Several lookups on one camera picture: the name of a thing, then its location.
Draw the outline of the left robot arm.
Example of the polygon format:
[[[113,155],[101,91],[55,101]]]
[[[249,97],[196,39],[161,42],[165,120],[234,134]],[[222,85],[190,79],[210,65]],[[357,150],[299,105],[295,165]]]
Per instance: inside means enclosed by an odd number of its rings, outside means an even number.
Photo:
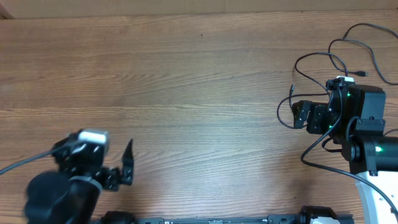
[[[81,129],[53,145],[50,154],[57,171],[34,177],[26,189],[24,214],[29,223],[90,223],[100,194],[131,185],[134,175],[133,142],[121,158],[122,167],[105,167],[109,150],[106,131]]]

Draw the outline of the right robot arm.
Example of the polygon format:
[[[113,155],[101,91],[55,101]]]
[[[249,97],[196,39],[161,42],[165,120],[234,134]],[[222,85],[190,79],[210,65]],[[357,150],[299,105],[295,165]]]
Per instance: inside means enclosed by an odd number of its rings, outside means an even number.
[[[349,77],[328,80],[327,103],[301,100],[290,105],[294,128],[305,128],[320,138],[317,144],[333,142],[336,152],[349,164],[349,171],[300,160],[355,180],[365,223],[397,223],[397,138],[384,132],[386,94],[382,88],[357,85]]]

